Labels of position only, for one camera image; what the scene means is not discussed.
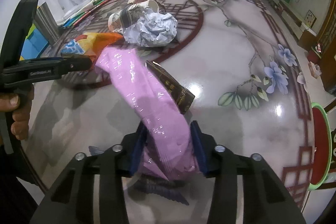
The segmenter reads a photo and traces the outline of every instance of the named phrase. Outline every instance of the metal screw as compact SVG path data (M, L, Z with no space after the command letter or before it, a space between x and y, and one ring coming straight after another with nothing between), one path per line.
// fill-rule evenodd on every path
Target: metal screw
M77 153L75 156L76 160L82 160L85 158L85 154L84 153Z
M121 144L116 144L112 147L112 150L114 152L120 152L121 150L123 150L123 146Z
M215 146L215 150L216 150L217 152L224 152L224 151L225 151L225 147L222 146L222 145L216 145L216 146Z
M255 153L255 154L252 155L252 159L254 159L256 161L260 161L260 160L263 159L263 157L260 154Z

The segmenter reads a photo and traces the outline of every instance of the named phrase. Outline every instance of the crumpled paper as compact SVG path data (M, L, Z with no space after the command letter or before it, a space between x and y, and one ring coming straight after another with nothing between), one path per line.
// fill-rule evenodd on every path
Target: crumpled paper
M129 44L141 47L162 47L170 43L177 33L177 20L169 13L154 13L148 8L138 21L125 29Z

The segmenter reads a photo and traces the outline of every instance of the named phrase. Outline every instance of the wooden cabinet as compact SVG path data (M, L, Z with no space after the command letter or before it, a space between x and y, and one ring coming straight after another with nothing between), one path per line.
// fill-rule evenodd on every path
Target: wooden cabinet
M318 33L318 41L322 45L322 58L319 62L321 80L325 90L336 85L336 0L331 0L324 23Z

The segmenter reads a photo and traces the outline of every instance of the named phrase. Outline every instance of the paper cup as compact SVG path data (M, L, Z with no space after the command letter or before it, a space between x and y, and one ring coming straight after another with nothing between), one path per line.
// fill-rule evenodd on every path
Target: paper cup
M143 11L152 9L154 13L159 12L159 6L154 0L147 0L130 5L109 17L108 27L111 32L123 34L125 29L133 25L143 15Z

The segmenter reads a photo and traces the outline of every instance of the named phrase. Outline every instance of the human hand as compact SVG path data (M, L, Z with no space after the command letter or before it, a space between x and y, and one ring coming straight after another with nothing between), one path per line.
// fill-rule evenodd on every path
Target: human hand
M24 106L20 105L20 97L15 93L0 93L0 112L13 112L14 123L11 126L11 132L18 140L24 140L28 137L28 122L30 118L30 110L32 108L32 100L34 99L34 86L27 95L27 102Z

